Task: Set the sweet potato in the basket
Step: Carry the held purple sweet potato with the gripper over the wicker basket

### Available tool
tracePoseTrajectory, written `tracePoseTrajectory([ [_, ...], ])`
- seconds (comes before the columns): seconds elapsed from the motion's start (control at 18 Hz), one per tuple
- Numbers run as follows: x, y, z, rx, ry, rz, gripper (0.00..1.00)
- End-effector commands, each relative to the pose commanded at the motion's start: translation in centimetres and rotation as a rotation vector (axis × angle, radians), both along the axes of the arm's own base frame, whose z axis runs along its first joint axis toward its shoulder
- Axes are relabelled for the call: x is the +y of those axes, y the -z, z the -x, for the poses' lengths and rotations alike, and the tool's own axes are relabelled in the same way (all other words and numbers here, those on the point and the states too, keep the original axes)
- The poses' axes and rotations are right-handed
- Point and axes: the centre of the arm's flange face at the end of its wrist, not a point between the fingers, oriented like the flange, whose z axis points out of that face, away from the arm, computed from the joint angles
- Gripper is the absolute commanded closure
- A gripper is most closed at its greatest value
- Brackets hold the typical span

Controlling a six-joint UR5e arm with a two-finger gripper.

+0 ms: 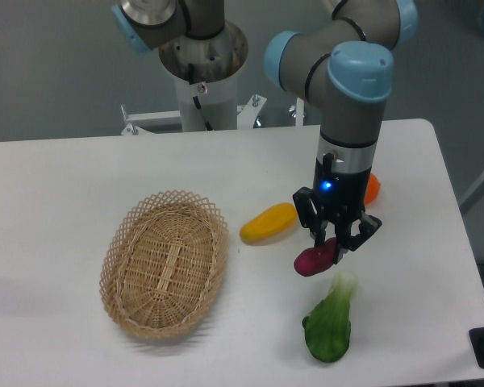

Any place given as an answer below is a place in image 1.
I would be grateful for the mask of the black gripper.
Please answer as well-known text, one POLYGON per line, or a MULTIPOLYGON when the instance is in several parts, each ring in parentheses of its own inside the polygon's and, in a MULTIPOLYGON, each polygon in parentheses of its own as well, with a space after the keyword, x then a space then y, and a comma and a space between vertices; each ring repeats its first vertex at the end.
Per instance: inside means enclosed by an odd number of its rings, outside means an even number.
POLYGON ((332 153, 324 155, 315 163, 313 193, 302 187, 293 194, 299 222, 309 230, 315 247, 324 245, 328 221, 335 224, 334 264, 347 252, 355 252, 382 226, 381 219, 364 211, 370 169, 341 173, 336 164, 332 153))

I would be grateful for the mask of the grey robot arm, blue caps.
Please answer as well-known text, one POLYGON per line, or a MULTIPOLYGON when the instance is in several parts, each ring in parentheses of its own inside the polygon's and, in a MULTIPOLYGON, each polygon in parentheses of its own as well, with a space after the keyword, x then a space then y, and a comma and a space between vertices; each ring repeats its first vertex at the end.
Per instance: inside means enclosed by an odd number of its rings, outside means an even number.
MULTIPOLYGON (((181 91, 184 131, 236 127, 231 79, 248 55, 221 1, 120 1, 112 14, 139 52, 157 50, 181 91)), ((265 74, 322 112, 311 187, 293 196, 315 244, 295 260, 303 276, 357 250, 381 226, 365 211, 379 131, 390 96, 392 50, 416 32, 412 1, 332 1, 331 22, 310 35, 284 31, 268 44, 265 74)))

